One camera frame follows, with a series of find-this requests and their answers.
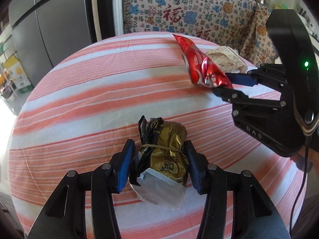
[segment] gold foil packet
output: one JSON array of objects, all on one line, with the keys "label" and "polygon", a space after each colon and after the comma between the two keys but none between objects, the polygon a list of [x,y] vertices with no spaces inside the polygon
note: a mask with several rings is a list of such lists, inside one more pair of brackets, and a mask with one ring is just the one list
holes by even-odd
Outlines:
[{"label": "gold foil packet", "polygon": [[181,151],[187,136],[186,128],[162,118],[147,122],[144,116],[139,123],[142,142],[139,173],[149,167],[186,186],[188,161]]}]

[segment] striped tablecloth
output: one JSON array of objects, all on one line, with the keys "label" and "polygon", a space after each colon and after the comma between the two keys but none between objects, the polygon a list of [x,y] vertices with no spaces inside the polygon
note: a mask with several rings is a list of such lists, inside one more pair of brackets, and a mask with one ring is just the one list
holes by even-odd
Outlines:
[{"label": "striped tablecloth", "polygon": [[[191,39],[204,52],[216,47]],[[127,138],[140,145],[142,115],[185,125],[187,139],[210,163],[232,172],[251,170],[289,225],[302,172],[289,158],[279,157],[236,128],[230,104],[190,83],[181,54],[170,33],[134,33],[82,49],[43,78],[17,119],[9,155],[12,198],[26,233],[67,171],[94,170],[121,151]],[[263,86],[236,88],[256,98],[279,98]],[[195,238],[204,203],[205,195],[199,196],[190,180],[181,210],[141,202],[129,185],[114,195],[124,239]],[[231,193],[227,204],[225,238],[232,228]],[[86,215],[87,236],[93,238],[90,194]]]}]

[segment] crushed red can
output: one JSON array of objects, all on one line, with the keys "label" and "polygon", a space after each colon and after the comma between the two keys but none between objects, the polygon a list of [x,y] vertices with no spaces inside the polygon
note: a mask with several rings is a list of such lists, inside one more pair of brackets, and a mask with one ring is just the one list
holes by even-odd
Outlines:
[{"label": "crushed red can", "polygon": [[189,79],[193,84],[216,88],[233,88],[228,77],[190,39],[173,34],[184,54],[182,57],[188,68]]}]

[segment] patterned cloth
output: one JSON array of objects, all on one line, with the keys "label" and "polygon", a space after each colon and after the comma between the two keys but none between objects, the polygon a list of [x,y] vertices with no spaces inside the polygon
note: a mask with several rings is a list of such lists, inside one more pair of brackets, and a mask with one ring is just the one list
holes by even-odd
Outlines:
[{"label": "patterned cloth", "polygon": [[[191,39],[203,52],[217,47]],[[181,54],[170,33],[117,36],[71,55],[41,80],[17,118],[9,151],[12,200],[26,233],[69,170],[96,169],[121,151],[127,138],[139,148],[142,115],[183,124],[187,139],[210,163],[237,173],[252,171],[289,225],[303,172],[236,128],[230,104],[190,83]],[[256,98],[280,96],[262,86],[236,88]],[[232,229],[232,194],[228,196],[226,238]],[[113,200],[123,239],[196,238],[205,205],[205,195],[198,195],[190,180],[180,210],[141,202],[128,184]],[[90,193],[86,221],[91,239]]]},{"label": "patterned cloth", "polygon": [[196,36],[235,48],[256,66],[274,63],[278,57],[265,29],[272,10],[253,0],[126,0],[125,4],[126,33]]}]

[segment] clear plastic bag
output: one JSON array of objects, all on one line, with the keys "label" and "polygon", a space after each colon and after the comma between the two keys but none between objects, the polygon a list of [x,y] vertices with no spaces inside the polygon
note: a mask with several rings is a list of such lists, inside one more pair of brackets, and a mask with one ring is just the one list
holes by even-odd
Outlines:
[{"label": "clear plastic bag", "polygon": [[131,186],[140,200],[167,208],[182,207],[186,191],[182,184],[151,168],[142,172],[137,182],[141,186]]}]

